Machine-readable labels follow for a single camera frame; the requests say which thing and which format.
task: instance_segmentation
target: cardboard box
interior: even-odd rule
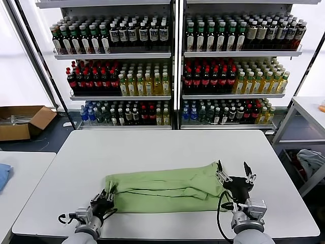
[[[25,140],[38,136],[54,119],[56,113],[44,106],[0,107],[0,120],[11,115],[32,115],[27,124],[0,125],[0,141]]]

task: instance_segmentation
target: blue cloth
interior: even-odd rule
[[[10,165],[0,164],[0,191],[2,191],[2,189],[7,183],[10,169]]]

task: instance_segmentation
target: white table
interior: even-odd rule
[[[293,105],[288,114],[281,123],[279,130],[273,138],[272,145],[276,146],[279,143],[299,144],[299,145],[317,145],[325,144],[325,139],[316,140],[281,140],[285,130],[290,125],[290,121],[296,113],[300,113],[311,125],[325,138],[325,113],[321,112],[318,107],[325,100],[325,97],[293,97]],[[299,189],[299,193],[304,197],[311,189],[314,188],[325,177],[325,164],[320,167],[313,176],[305,182]]]
[[[266,201],[266,232],[273,238],[318,236],[319,229],[261,131],[73,131],[13,226],[15,234],[69,236],[76,221],[62,213],[88,206],[105,176],[205,166],[221,159],[229,175],[244,176],[243,161],[257,174],[251,197]],[[232,214],[221,213],[226,235]],[[101,238],[223,239],[216,212],[115,214]]]
[[[11,227],[54,157],[54,152],[0,151],[0,164],[13,167],[0,192],[0,243],[9,243]]]

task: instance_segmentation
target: green cloth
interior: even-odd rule
[[[113,174],[105,191],[116,185],[118,212],[156,213],[216,210],[224,191],[216,163],[205,167]]]

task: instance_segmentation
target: shelf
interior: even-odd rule
[[[184,52],[184,57],[297,57],[303,52],[297,51],[224,51],[224,52]]]
[[[154,101],[154,100],[170,100],[172,97],[171,96],[143,96],[143,97],[91,97],[91,96],[84,96],[80,97],[77,96],[75,97],[72,95],[70,99],[72,101],[134,101],[134,100],[139,100],[139,101]]]
[[[66,54],[54,57],[57,60],[70,59],[128,59],[128,58],[169,58],[171,52],[147,52],[147,53],[109,53],[109,54]]]
[[[188,4],[318,4],[321,0],[187,0]]]
[[[181,125],[182,130],[273,130],[270,125]]]
[[[171,126],[80,126],[79,130],[171,130]]]
[[[169,0],[38,0],[36,6],[40,9],[52,9],[123,5],[162,5],[169,3]]]
[[[252,98],[283,98],[282,94],[217,94],[217,95],[182,95],[183,99],[252,99]]]

